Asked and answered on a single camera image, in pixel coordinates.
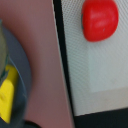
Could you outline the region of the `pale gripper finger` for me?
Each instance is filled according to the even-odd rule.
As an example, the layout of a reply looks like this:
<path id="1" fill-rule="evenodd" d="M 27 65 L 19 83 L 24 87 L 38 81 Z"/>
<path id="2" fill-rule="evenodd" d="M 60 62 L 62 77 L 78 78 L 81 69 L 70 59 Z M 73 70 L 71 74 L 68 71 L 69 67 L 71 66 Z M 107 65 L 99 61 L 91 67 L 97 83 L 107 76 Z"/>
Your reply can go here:
<path id="1" fill-rule="evenodd" d="M 8 47 L 3 33 L 2 20 L 0 20 L 0 79 L 5 75 L 8 62 Z"/>

